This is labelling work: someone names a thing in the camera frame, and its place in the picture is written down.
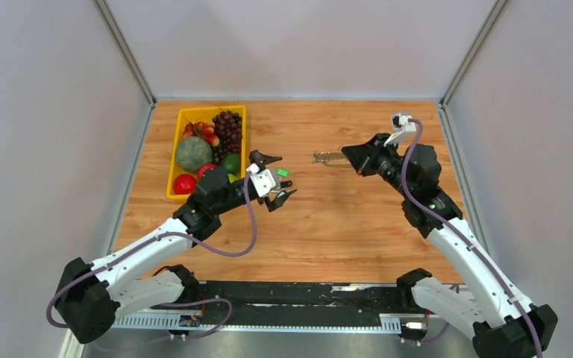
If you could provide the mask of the clear keyring holder with rings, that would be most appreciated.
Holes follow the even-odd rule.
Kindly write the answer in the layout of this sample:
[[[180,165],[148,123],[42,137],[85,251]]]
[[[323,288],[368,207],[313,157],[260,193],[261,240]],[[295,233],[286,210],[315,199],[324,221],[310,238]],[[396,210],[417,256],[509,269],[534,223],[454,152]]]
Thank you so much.
[[[313,164],[333,168],[351,168],[346,156],[340,151],[317,151],[313,153]]]

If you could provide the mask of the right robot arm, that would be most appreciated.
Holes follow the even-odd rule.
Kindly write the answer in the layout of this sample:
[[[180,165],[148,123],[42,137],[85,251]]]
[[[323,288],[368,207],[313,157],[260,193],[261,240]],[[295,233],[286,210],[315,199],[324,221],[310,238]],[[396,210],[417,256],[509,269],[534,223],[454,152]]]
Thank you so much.
[[[434,147],[413,142],[399,154],[396,144],[386,143],[388,136],[344,146],[342,155],[359,175],[379,175],[403,195],[408,222],[448,259],[471,294],[415,269],[397,279],[400,308],[436,313],[471,340],[479,357],[541,357],[557,326],[555,311],[532,302],[483,249],[462,210],[439,186],[442,167]]]

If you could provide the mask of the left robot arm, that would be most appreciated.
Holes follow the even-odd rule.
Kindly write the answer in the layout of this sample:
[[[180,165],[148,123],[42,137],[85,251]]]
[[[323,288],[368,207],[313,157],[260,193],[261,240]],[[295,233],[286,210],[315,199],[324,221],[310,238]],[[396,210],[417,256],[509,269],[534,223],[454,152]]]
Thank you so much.
[[[269,164],[279,157],[252,151],[243,178],[230,181],[221,167],[207,170],[195,191],[159,227],[123,249],[90,262],[77,257],[66,264],[54,297],[46,307],[46,320],[53,327],[68,329],[81,344],[92,343],[116,322],[151,307],[203,307],[210,300],[198,299],[198,281],[182,265],[165,268],[144,279],[157,264],[196,246],[225,256],[241,257],[257,241],[257,221],[251,220],[251,242],[230,252],[206,244],[221,226],[221,215],[241,206],[251,212],[258,200],[272,212],[294,194],[292,182],[283,181]]]

